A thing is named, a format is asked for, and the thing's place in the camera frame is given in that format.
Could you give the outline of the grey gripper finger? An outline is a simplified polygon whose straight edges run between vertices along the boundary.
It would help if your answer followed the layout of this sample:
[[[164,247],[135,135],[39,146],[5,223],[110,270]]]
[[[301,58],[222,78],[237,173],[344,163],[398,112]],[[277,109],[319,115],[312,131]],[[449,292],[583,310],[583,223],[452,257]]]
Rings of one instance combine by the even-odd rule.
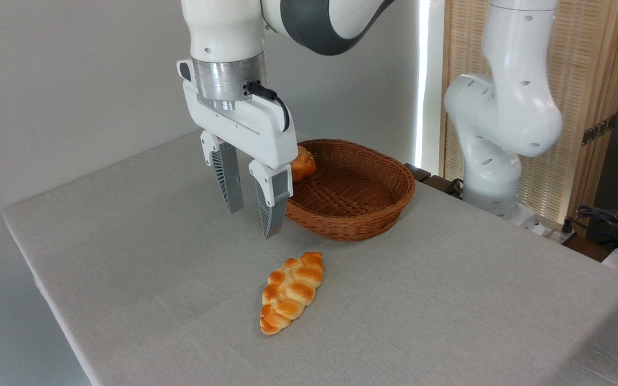
[[[253,160],[248,169],[255,179],[264,238],[269,239],[280,231],[288,200],[293,195],[291,168],[285,165],[272,169]]]
[[[204,161],[213,168],[220,191],[230,213],[244,207],[237,149],[208,130],[200,136]]]

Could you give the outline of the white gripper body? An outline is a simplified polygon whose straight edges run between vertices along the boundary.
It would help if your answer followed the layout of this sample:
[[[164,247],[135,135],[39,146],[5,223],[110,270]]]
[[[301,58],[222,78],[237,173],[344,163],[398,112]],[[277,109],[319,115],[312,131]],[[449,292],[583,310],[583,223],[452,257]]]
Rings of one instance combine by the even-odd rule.
[[[278,169],[298,155],[297,137],[289,113],[277,102],[254,95],[235,102],[234,110],[219,110],[199,95],[192,60],[178,61],[178,73],[192,120],[204,130]]]

